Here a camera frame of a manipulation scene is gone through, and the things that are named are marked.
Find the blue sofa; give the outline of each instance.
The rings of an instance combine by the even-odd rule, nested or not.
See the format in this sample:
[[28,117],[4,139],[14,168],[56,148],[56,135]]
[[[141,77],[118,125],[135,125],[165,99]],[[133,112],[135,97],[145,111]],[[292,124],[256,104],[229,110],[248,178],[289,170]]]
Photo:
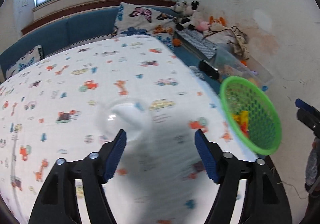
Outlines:
[[[177,16],[168,7],[151,7],[155,10]],[[119,7],[108,7],[63,18],[40,27],[22,37],[0,55],[3,74],[29,50],[41,45],[44,57],[78,42],[110,35]],[[175,54],[187,66],[198,66],[199,58],[183,46],[175,48]],[[205,75],[205,80],[218,93],[220,84]]]

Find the green plastic basket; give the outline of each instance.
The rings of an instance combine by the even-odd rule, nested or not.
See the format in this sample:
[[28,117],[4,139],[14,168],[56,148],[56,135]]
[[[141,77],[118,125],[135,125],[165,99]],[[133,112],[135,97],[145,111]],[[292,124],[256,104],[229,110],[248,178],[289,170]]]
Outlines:
[[[281,123],[270,99],[253,83],[242,77],[228,77],[220,88],[222,108],[238,137],[255,153],[273,154],[281,142]],[[249,138],[232,114],[249,111]]]

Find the cartoon print bedsheet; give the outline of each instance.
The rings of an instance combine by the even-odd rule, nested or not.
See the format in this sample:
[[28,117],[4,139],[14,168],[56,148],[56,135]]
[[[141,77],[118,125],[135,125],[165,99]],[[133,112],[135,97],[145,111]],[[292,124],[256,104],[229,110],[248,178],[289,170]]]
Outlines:
[[[83,159],[122,128],[128,143],[104,185],[117,223],[203,224],[219,186],[206,175],[195,131],[254,160],[205,84],[145,35],[75,47],[26,68],[0,86],[1,196],[27,223],[55,161]],[[242,181],[231,223],[244,190]],[[76,192],[82,223],[90,223],[80,180]]]

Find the wall stain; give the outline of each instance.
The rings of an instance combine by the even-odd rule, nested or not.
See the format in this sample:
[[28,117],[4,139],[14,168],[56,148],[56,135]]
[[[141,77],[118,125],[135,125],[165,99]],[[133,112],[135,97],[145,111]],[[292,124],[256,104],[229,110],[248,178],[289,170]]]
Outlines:
[[257,26],[246,27],[241,31],[248,35],[251,47],[254,46],[268,55],[274,55],[278,51],[279,44],[276,40],[276,36],[264,32]]

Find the orange ball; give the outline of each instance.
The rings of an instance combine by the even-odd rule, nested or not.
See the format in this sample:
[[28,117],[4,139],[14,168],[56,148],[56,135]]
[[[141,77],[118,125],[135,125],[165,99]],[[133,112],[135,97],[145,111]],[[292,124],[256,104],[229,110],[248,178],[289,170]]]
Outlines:
[[181,41],[179,39],[173,39],[172,43],[175,47],[180,47],[181,46]]

